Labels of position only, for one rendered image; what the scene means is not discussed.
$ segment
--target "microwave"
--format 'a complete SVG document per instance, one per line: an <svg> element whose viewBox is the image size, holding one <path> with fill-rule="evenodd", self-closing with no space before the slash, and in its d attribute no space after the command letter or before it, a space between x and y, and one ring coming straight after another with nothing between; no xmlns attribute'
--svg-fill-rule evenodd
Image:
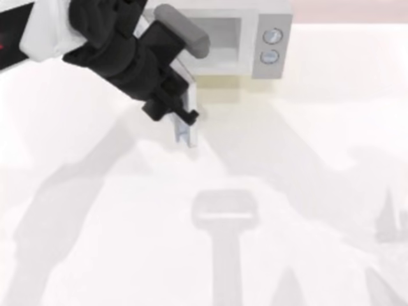
<svg viewBox="0 0 408 306"><path fill-rule="evenodd" d="M154 19L162 0L149 0L145 18ZM179 59L194 75L282 77L293 12L289 0L167 0L209 36L210 53L195 59L183 51Z"/></svg>

